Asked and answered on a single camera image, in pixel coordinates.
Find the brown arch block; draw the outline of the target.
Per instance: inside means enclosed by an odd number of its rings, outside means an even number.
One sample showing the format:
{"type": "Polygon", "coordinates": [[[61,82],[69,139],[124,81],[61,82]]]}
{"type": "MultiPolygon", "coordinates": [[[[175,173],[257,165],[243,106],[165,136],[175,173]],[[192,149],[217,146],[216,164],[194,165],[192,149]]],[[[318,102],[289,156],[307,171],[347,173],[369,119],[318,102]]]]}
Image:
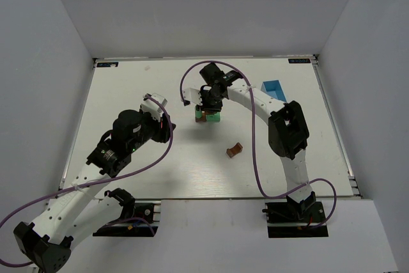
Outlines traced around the brown arch block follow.
{"type": "Polygon", "coordinates": [[[239,153],[241,153],[243,150],[243,146],[240,143],[235,144],[233,147],[231,148],[227,148],[226,149],[226,154],[228,155],[228,157],[230,159],[232,159],[234,156],[238,155],[239,153]]]}

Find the green small block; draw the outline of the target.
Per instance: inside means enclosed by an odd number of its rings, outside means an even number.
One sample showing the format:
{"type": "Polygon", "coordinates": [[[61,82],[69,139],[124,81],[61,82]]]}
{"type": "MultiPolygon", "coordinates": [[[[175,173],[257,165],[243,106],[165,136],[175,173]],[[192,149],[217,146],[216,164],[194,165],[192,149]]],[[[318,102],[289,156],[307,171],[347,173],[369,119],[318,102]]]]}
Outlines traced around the green small block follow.
{"type": "Polygon", "coordinates": [[[195,106],[195,118],[197,120],[200,120],[202,118],[203,114],[202,114],[202,110],[199,108],[199,106],[195,106]]]}

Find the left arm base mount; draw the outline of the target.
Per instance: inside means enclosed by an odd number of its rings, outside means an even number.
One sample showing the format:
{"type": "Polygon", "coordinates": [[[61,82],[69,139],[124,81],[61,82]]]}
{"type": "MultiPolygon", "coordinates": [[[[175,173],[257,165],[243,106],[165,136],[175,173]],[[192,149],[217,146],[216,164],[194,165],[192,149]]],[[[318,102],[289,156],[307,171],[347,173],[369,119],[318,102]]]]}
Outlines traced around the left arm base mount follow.
{"type": "Polygon", "coordinates": [[[93,237],[153,238],[160,223],[161,203],[135,202],[133,211],[103,225],[93,237]]]}

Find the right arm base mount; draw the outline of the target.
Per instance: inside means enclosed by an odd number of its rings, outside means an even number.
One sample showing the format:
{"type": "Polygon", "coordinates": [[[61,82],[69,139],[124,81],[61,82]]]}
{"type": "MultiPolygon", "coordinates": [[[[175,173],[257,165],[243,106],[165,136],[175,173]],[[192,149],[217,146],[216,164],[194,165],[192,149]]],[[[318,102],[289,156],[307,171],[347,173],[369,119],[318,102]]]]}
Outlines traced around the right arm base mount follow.
{"type": "Polygon", "coordinates": [[[317,227],[326,216],[322,202],[317,201],[302,217],[292,213],[285,202],[266,203],[262,212],[266,216],[269,238],[325,238],[326,224],[317,227]]]}

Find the brown cube block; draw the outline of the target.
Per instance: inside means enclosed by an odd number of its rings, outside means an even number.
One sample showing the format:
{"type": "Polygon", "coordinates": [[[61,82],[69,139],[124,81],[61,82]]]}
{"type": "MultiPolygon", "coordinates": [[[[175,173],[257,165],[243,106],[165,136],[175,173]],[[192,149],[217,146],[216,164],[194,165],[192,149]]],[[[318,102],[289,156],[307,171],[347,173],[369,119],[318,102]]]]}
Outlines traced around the brown cube block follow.
{"type": "Polygon", "coordinates": [[[207,122],[206,117],[195,118],[196,123],[207,122]]]}

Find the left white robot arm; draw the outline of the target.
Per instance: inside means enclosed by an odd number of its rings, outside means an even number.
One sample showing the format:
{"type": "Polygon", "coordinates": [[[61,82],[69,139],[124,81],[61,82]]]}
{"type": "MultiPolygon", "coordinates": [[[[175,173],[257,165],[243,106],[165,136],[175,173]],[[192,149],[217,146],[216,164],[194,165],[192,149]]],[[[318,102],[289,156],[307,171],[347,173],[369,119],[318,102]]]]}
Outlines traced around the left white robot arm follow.
{"type": "Polygon", "coordinates": [[[71,255],[74,221],[99,191],[132,160],[132,154],[149,140],[170,143],[174,125],[163,107],[119,113],[88,156],[71,186],[44,213],[20,222],[13,234],[19,249],[42,272],[57,272],[71,255]]]}

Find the blue plastic box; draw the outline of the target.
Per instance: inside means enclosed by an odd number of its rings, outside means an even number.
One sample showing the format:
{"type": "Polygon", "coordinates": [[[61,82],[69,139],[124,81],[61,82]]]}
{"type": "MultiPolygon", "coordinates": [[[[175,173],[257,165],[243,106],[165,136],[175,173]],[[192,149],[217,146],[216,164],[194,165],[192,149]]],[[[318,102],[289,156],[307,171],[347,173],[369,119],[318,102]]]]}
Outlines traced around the blue plastic box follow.
{"type": "Polygon", "coordinates": [[[261,90],[274,99],[287,102],[279,80],[263,81],[261,90]]]}

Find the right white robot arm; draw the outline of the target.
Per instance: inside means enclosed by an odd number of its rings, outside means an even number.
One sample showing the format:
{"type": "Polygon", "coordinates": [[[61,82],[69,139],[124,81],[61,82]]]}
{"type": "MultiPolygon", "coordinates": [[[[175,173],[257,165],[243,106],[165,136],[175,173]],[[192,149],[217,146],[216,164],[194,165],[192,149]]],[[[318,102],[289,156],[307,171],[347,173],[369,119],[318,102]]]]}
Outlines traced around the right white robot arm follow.
{"type": "Polygon", "coordinates": [[[301,219],[315,203],[316,196],[308,179],[305,150],[309,130],[303,110],[296,101],[277,100],[250,85],[237,70],[223,72],[219,61],[205,61],[200,71],[205,85],[198,91],[196,110],[203,114],[222,111],[223,100],[236,102],[252,112],[252,142],[255,142],[255,119],[268,127],[268,145],[281,159],[287,183],[285,195],[289,210],[301,219]]]}

